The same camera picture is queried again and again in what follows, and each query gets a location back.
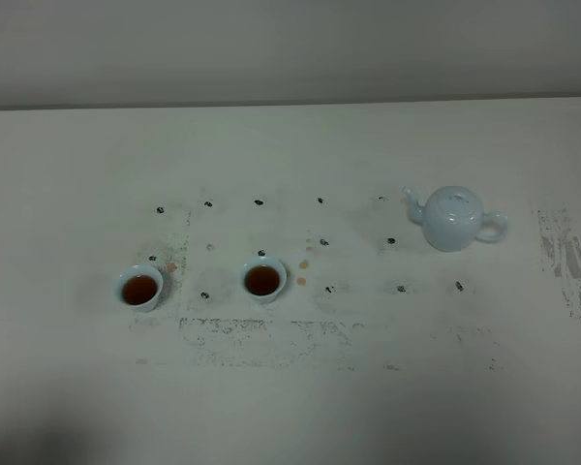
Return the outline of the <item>left blue porcelain teacup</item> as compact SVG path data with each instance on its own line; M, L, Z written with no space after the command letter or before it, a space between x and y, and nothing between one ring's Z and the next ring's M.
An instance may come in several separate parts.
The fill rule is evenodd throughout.
M149 264L127 267L115 284L117 300L139 313L154 310L164 288L164 277L159 269Z

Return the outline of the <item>right blue porcelain teacup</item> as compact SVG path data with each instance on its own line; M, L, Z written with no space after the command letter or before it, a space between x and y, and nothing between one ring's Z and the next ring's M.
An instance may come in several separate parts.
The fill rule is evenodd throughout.
M281 261L270 257L253 257L242 265L239 284L257 304L273 302L286 286L288 273Z

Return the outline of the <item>light blue porcelain teapot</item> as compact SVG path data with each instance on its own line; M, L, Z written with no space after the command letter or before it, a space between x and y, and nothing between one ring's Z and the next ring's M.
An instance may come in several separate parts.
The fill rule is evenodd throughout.
M507 215L484 211L481 198L463 186L434 191L425 204L409 188L402 189L409 219L422 229L427 242L442 252L458 252L474 241L497 243L508 233Z

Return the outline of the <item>blue porcelain teacup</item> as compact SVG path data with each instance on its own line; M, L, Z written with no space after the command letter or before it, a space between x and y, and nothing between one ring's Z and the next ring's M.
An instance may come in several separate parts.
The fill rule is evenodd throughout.
M159 269L149 264L127 267L115 284L117 300L139 313L154 310L164 288L164 277Z
M239 284L257 304L273 302L286 286L288 273L281 261L270 257L253 257L242 265Z

